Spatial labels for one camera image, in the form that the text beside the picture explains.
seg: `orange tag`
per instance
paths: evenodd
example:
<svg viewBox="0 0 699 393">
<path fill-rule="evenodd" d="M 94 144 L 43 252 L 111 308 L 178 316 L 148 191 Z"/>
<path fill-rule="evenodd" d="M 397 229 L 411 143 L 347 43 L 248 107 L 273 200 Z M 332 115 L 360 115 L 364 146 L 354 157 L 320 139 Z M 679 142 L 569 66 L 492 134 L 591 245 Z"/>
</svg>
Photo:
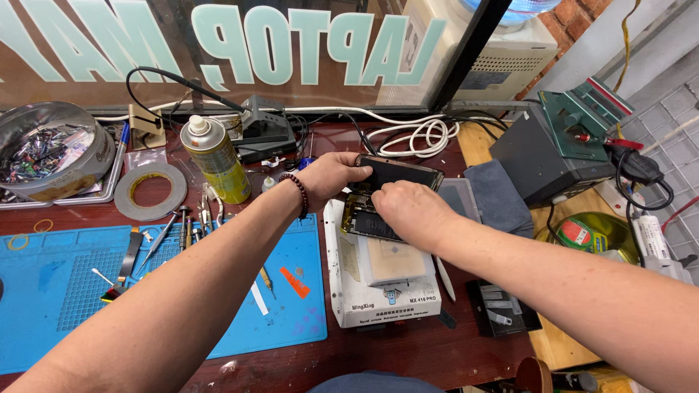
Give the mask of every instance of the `orange tag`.
<svg viewBox="0 0 699 393">
<path fill-rule="evenodd" d="M 287 281 L 289 281 L 289 284 L 291 284 L 291 287 L 294 288 L 294 291 L 296 291 L 298 296 L 305 299 L 308 292 L 310 292 L 310 288 L 306 287 L 300 280 L 297 280 L 296 277 L 294 277 L 294 275 L 287 270 L 287 268 L 282 267 L 279 269 L 279 272 L 281 272 Z"/>
</svg>

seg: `phone logic board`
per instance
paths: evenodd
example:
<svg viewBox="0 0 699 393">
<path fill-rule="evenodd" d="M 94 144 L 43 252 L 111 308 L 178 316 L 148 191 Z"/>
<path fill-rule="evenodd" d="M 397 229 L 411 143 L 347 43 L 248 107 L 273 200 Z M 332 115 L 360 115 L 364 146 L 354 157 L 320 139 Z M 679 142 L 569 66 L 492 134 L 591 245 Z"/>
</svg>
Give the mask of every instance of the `phone logic board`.
<svg viewBox="0 0 699 393">
<path fill-rule="evenodd" d="M 372 174 L 362 182 L 350 183 L 352 192 L 345 198 L 345 211 L 340 228 L 345 233 L 383 238 L 391 241 L 403 241 L 394 230 L 376 213 L 371 202 L 371 194 L 380 190 L 385 183 L 407 180 L 439 189 L 444 172 L 381 157 L 359 155 L 355 166 L 371 166 Z"/>
</svg>

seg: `blue silicone mat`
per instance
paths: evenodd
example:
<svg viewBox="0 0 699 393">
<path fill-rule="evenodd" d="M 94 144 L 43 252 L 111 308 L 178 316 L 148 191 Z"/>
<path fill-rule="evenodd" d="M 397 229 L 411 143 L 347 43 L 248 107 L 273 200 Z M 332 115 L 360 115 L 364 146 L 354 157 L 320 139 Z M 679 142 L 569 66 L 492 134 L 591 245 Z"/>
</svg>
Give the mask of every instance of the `blue silicone mat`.
<svg viewBox="0 0 699 393">
<path fill-rule="evenodd" d="M 146 225 L 153 238 L 165 224 Z M 140 278 L 179 253 L 180 225 L 173 226 Z M 116 281 L 129 244 L 131 227 L 106 227 L 30 234 L 23 250 L 2 236 L 0 279 L 0 373 L 26 371 L 90 315 L 104 307 L 99 296 L 109 284 L 92 273 L 96 267 Z M 23 239 L 15 240 L 16 247 Z M 134 273 L 150 244 L 141 244 Z M 257 285 L 269 310 L 262 315 L 248 291 L 233 323 L 208 359 L 320 341 L 327 338 L 325 300 L 320 265 L 317 218 L 295 220 L 265 263 L 275 300 L 260 275 Z M 301 299 L 280 269 L 286 267 L 310 288 Z M 303 269 L 303 277 L 296 275 Z"/>
<path fill-rule="evenodd" d="M 139 229 L 147 229 L 156 238 L 164 227 L 165 224 L 145 225 Z M 194 227 L 199 228 L 199 223 L 195 222 Z M 180 225 L 173 225 L 158 252 L 143 267 L 139 276 L 144 276 L 146 271 L 156 269 L 179 253 L 179 233 Z M 134 273 L 145 258 L 149 246 L 144 239 L 136 257 Z M 302 299 L 296 294 L 281 274 L 282 267 L 310 288 L 306 298 Z M 272 297 L 259 274 L 256 282 L 269 313 L 262 315 L 252 292 L 248 291 L 233 323 L 207 359 L 311 343 L 328 337 L 315 214 L 308 215 L 305 220 L 294 220 L 267 258 L 265 268 L 277 299 Z M 303 277 L 296 275 L 296 268 L 303 270 Z"/>
<path fill-rule="evenodd" d="M 30 234 L 21 250 L 0 238 L 0 373 L 26 371 L 106 303 L 129 244 L 130 226 Z M 24 238 L 13 241 L 24 245 Z"/>
</svg>

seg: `double-sided tape roll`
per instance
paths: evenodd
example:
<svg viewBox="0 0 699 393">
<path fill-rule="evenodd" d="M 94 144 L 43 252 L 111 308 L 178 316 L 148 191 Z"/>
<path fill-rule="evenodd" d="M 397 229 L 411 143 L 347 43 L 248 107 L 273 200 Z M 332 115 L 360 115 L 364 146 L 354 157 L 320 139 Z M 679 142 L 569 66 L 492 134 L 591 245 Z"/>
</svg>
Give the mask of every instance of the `double-sided tape roll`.
<svg viewBox="0 0 699 393">
<path fill-rule="evenodd" d="M 143 207 L 134 201 L 136 186 L 147 178 L 161 176 L 170 180 L 172 187 L 167 199 L 155 206 Z M 114 191 L 114 203 L 121 214 L 137 221 L 155 221 L 167 216 L 182 204 L 187 196 L 187 180 L 177 168 L 170 164 L 153 162 L 137 166 L 127 172 Z"/>
</svg>

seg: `small bottle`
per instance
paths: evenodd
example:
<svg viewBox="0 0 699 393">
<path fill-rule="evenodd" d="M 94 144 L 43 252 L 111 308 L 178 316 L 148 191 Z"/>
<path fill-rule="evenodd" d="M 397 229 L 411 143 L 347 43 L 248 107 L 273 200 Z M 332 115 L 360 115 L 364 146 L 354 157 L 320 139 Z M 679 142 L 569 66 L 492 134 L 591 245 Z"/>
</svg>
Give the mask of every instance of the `small bottle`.
<svg viewBox="0 0 699 393">
<path fill-rule="evenodd" d="M 277 184 L 277 181 L 267 176 L 262 182 L 262 192 L 269 190 Z"/>
</svg>

